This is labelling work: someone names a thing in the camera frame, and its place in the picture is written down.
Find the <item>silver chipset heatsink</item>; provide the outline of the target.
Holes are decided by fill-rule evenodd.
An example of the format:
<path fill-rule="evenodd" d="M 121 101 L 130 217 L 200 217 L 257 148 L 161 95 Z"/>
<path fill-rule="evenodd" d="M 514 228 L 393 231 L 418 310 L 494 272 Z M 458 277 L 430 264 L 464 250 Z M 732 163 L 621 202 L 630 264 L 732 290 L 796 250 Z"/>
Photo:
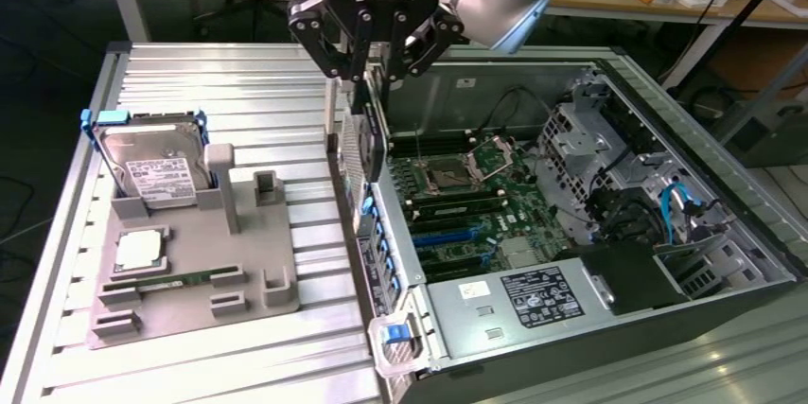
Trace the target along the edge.
<path fill-rule="evenodd" d="M 500 253 L 512 269 L 538 264 L 536 250 L 526 237 L 505 238 L 500 243 Z"/>

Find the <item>green motherboard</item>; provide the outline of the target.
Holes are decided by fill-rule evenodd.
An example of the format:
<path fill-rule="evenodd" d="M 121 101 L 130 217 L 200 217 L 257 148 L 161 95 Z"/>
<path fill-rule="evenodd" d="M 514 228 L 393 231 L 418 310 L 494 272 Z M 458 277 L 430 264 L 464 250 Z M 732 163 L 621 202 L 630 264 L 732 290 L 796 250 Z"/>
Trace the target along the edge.
<path fill-rule="evenodd" d="M 510 270 L 500 253 L 505 238 L 526 237 L 536 250 L 538 264 L 553 260 L 556 254 L 570 246 L 556 220 L 557 210 L 542 197 L 537 176 L 524 158 L 524 150 L 509 137 L 501 137 L 512 147 L 512 165 L 484 182 L 472 186 L 437 190 L 428 181 L 425 165 L 438 158 L 460 158 L 466 167 L 465 155 L 492 134 L 468 135 L 458 140 L 414 139 L 398 146 L 386 159 L 400 208 L 404 213 L 410 237 L 473 228 L 478 236 L 461 243 L 416 248 L 416 256 L 430 282 L 448 281 L 486 272 Z M 461 201 L 498 198 L 502 208 L 476 216 L 414 222 L 410 220 L 413 203 L 428 201 Z"/>

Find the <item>grey parts rack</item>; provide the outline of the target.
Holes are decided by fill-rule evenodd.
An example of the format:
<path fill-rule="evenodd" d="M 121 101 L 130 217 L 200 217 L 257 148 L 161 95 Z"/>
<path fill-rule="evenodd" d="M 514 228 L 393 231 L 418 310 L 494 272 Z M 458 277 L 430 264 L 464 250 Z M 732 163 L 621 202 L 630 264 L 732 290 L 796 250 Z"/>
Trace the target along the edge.
<path fill-rule="evenodd" d="M 101 349 L 297 311 L 297 270 L 281 180 L 256 171 L 233 182 L 229 144 L 204 149 L 204 164 L 218 183 L 198 191 L 192 205 L 149 210 L 137 198 L 110 203 L 96 288 L 90 298 L 86 345 Z M 129 232 L 161 234 L 158 260 L 121 270 L 118 238 Z M 108 282 L 201 272 L 234 266 L 241 272 L 193 287 L 141 292 L 101 291 Z"/>

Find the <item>black fan shroud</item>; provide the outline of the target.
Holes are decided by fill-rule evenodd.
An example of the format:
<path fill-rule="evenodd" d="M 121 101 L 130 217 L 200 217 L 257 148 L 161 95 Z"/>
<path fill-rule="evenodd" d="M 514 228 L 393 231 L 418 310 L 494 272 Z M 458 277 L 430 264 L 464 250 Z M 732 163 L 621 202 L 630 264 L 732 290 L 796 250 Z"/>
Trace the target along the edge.
<path fill-rule="evenodd" d="M 654 259 L 650 245 L 632 240 L 568 248 L 554 260 L 577 258 L 588 274 L 598 276 L 614 315 L 658 309 L 689 301 Z"/>

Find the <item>graphics card with fan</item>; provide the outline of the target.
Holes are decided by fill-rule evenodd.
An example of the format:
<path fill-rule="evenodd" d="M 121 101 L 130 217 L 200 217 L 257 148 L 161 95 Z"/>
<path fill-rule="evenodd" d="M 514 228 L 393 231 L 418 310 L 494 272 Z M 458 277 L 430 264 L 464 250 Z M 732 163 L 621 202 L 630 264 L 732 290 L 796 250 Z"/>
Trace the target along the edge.
<path fill-rule="evenodd" d="M 382 91 L 386 88 L 381 60 L 384 49 L 382 44 L 369 46 L 362 78 L 353 84 L 348 98 L 360 165 L 368 184 L 378 181 L 388 151 L 389 130 L 382 108 Z"/>

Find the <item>blue slot retention clips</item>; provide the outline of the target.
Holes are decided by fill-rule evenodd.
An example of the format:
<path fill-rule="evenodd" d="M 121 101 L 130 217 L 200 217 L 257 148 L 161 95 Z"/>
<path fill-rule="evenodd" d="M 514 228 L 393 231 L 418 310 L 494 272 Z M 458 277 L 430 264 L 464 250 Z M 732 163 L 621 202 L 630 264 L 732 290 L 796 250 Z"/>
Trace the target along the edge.
<path fill-rule="evenodd" d="M 357 231 L 368 295 L 377 315 L 389 314 L 397 305 L 402 285 L 397 276 L 392 247 L 386 239 L 382 214 L 370 186 L 365 184 Z"/>

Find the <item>grey power supply unit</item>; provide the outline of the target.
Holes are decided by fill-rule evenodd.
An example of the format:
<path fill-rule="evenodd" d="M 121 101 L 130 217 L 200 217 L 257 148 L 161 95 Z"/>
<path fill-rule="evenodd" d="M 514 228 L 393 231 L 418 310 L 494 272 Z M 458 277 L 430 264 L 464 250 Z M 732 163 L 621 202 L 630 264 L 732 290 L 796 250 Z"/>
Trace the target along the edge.
<path fill-rule="evenodd" d="M 578 259 L 426 286 L 450 360 L 478 360 L 617 321 Z"/>

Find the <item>open black PC case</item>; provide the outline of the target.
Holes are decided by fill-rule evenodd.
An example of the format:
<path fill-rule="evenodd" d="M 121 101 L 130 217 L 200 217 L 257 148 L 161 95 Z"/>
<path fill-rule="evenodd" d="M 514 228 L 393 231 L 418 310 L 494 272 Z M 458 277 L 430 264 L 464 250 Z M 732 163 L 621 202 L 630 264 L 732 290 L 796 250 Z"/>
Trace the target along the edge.
<path fill-rule="evenodd" d="M 625 188 L 601 185 L 590 191 L 585 210 L 598 228 L 588 243 L 569 237 L 565 249 L 624 240 L 650 245 L 689 301 L 613 314 L 617 321 L 608 326 L 526 349 L 450 360 L 426 289 L 445 281 L 428 281 L 421 269 L 388 156 L 414 139 L 492 134 L 513 139 L 534 170 L 550 111 L 572 83 L 596 73 L 620 94 L 601 113 L 636 163 Z M 429 357 L 425 369 L 381 378 L 368 341 L 376 380 L 392 404 L 476 401 L 610 365 L 694 340 L 808 283 L 808 228 L 642 68 L 616 51 L 529 47 L 502 57 L 457 48 L 421 76 L 386 83 L 382 94 L 389 134 L 378 181 L 365 181 L 349 110 L 341 131 L 328 137 L 326 152 L 366 339 L 373 318 L 409 312 Z M 374 313 L 369 299 L 357 239 L 365 184 L 381 209 L 402 285 L 396 309 L 384 315 Z"/>

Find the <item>black RAM stick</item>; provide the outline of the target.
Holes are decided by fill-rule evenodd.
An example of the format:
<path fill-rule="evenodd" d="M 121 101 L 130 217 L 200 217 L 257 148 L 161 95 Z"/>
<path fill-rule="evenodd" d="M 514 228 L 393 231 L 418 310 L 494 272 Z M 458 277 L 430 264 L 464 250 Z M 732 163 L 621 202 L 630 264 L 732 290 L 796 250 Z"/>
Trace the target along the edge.
<path fill-rule="evenodd" d="M 413 203 L 410 220 L 414 222 L 442 220 L 453 217 L 476 216 L 498 211 L 502 208 L 498 198 L 481 198 L 461 201 L 428 201 Z"/>

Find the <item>open socket cover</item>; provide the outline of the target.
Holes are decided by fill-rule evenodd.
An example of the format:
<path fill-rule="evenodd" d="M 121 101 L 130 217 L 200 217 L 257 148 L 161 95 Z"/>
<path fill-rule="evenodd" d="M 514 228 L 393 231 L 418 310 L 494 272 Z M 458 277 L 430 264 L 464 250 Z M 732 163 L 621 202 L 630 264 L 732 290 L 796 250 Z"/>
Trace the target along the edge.
<path fill-rule="evenodd" d="M 512 165 L 510 144 L 494 135 L 468 152 L 465 161 L 473 180 L 481 183 Z"/>

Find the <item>grey case clamp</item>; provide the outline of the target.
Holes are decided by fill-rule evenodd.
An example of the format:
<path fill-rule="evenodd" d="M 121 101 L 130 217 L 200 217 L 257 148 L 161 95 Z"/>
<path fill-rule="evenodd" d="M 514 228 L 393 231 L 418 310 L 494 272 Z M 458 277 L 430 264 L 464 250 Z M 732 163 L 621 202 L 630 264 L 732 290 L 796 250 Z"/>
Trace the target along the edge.
<path fill-rule="evenodd" d="M 341 131 L 344 112 L 349 110 L 353 83 L 341 79 L 329 79 L 324 91 L 324 131 L 325 134 Z"/>
<path fill-rule="evenodd" d="M 385 345 L 381 338 L 381 328 L 385 325 L 402 323 L 406 323 L 410 328 L 413 335 L 410 341 Z M 376 372 L 381 378 L 404 376 L 425 369 L 429 365 L 424 339 L 412 313 L 397 311 L 373 318 L 368 323 L 368 341 Z"/>

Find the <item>black floor box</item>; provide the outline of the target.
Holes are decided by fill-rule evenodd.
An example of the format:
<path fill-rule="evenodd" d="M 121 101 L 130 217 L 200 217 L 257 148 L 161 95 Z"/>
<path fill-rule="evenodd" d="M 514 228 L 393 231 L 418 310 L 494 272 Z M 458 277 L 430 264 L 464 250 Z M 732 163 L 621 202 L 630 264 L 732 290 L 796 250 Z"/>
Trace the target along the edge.
<path fill-rule="evenodd" d="M 760 109 L 725 148 L 746 168 L 808 165 L 808 102 Z"/>

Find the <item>CPU socket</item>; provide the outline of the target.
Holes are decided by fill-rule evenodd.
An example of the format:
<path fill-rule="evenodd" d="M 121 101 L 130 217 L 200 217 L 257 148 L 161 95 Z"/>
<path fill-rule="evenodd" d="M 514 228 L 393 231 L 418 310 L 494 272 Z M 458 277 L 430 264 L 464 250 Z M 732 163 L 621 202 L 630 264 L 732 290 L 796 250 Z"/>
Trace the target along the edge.
<path fill-rule="evenodd" d="M 465 163 L 460 158 L 429 160 L 425 165 L 425 175 L 437 190 L 472 186 Z"/>

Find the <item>blue expansion slot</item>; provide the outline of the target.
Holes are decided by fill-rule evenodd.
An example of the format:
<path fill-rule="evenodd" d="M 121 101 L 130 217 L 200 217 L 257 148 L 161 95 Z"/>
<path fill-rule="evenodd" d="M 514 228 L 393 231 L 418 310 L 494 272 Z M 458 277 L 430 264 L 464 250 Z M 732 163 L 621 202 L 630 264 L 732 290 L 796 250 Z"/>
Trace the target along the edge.
<path fill-rule="evenodd" d="M 450 232 L 429 234 L 421 237 L 413 237 L 412 242 L 416 248 L 426 248 L 452 243 L 468 242 L 473 240 L 477 236 L 478 230 L 468 228 Z"/>

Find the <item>metal disk bay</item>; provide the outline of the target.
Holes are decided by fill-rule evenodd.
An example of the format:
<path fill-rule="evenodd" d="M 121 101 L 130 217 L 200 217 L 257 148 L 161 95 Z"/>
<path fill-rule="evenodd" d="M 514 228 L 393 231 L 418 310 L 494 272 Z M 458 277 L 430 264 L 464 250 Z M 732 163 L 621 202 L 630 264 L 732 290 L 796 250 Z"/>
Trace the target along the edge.
<path fill-rule="evenodd" d="M 538 136 L 534 165 L 537 187 L 557 210 L 562 233 L 578 243 L 590 241 L 598 223 L 585 210 L 589 193 L 604 185 L 629 185 L 634 155 L 606 122 L 601 109 L 620 101 L 613 83 L 602 74 L 577 79 L 553 107 Z"/>

